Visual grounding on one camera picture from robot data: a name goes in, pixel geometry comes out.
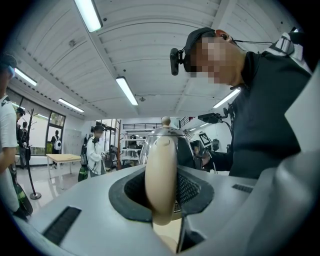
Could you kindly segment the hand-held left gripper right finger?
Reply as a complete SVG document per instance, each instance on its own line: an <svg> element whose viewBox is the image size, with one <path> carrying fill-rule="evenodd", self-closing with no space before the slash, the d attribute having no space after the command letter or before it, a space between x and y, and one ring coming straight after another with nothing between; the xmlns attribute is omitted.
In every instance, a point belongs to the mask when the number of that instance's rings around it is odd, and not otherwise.
<svg viewBox="0 0 320 256"><path fill-rule="evenodd" d="M177 252L184 256L272 256L312 211L319 166L282 164L258 179L180 169L191 182Z"/></svg>

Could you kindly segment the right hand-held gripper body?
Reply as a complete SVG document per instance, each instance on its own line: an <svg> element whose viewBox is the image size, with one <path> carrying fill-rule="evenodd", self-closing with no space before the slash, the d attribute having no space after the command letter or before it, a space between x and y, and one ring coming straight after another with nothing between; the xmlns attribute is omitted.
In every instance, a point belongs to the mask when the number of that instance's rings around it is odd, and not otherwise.
<svg viewBox="0 0 320 256"><path fill-rule="evenodd" d="M197 160L204 160L208 157L215 160L218 157L217 150L220 147L220 141L216 138L211 140L205 132L195 134L190 145Z"/></svg>

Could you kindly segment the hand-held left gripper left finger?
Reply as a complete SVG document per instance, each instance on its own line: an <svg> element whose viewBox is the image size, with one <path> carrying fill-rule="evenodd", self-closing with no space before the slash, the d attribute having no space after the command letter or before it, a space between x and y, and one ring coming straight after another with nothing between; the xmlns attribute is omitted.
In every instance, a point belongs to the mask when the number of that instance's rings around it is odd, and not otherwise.
<svg viewBox="0 0 320 256"><path fill-rule="evenodd" d="M124 218L109 200L113 183L144 169L138 165L89 178L47 203L28 221L17 217L14 221L27 241L46 256L172 256L150 223ZM61 244L56 245L43 233L68 206L81 212Z"/></svg>

